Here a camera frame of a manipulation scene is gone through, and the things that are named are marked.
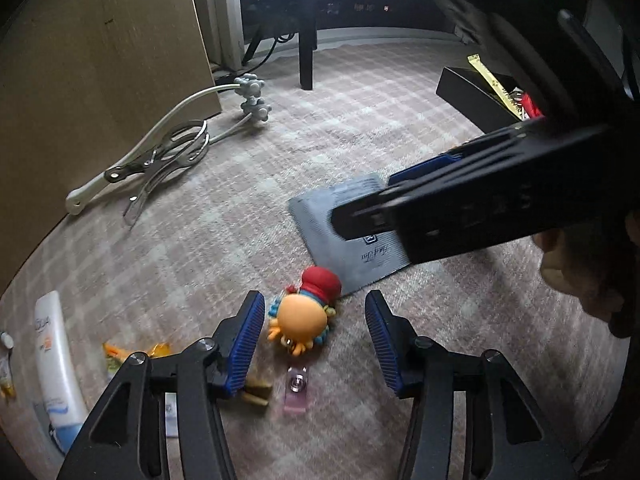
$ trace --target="human hand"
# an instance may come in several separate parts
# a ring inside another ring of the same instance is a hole
[[[640,246],[640,210],[626,216],[625,229],[633,244]],[[611,275],[616,264],[628,261],[628,254],[623,254],[622,246],[606,245],[596,238],[582,226],[544,231],[534,235],[533,242],[544,253],[540,275],[547,285],[577,297],[587,314],[609,322],[625,302],[623,291],[611,286]]]

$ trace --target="carpet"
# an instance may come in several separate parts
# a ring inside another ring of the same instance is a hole
[[[287,200],[358,174],[383,178],[480,134],[434,92],[443,66],[464,64],[456,44],[341,46],[315,56],[315,87],[298,87],[298,60],[280,58],[268,81],[270,120],[216,144],[191,171],[157,190],[132,230],[129,192],[98,198],[66,218],[36,249],[0,300],[16,341],[18,398],[0,404],[2,427],[40,480],[55,477],[33,414],[35,301],[57,289],[82,394],[93,406],[107,383],[101,344],[129,349],[167,341],[181,351],[235,313],[247,290],[267,302],[311,264]],[[214,131],[239,118],[240,97],[222,96]],[[287,357],[263,334],[251,373],[274,381],[264,413],[238,404],[222,418],[243,480],[396,477],[411,407],[385,387],[364,320],[379,288],[391,309],[446,348],[501,350],[575,453],[615,400],[626,342],[538,275],[529,239],[407,267],[344,298],[327,345],[310,355],[307,414],[282,413]],[[463,403],[456,396],[450,477],[462,474]],[[172,478],[178,446],[169,443]]]

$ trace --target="wall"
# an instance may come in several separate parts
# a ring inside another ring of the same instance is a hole
[[[212,86],[193,0],[26,0],[0,41],[0,293],[66,194]],[[216,95],[184,110],[217,114]]]

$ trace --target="red object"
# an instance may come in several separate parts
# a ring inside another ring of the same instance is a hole
[[[340,298],[342,284],[340,278],[324,267],[309,267],[302,273],[300,290],[317,296],[324,304],[333,303]]]
[[[531,96],[529,94],[523,94],[521,104],[524,108],[524,111],[526,111],[527,115],[531,119],[533,119],[534,117],[540,117],[542,115],[540,108],[538,108],[531,100]]]

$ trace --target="gray card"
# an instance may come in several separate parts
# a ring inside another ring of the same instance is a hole
[[[383,188],[375,174],[347,180],[335,186],[312,189],[289,200],[306,248],[317,266],[333,271],[347,295],[409,264],[394,232],[343,240],[331,226],[331,211],[342,204]]]

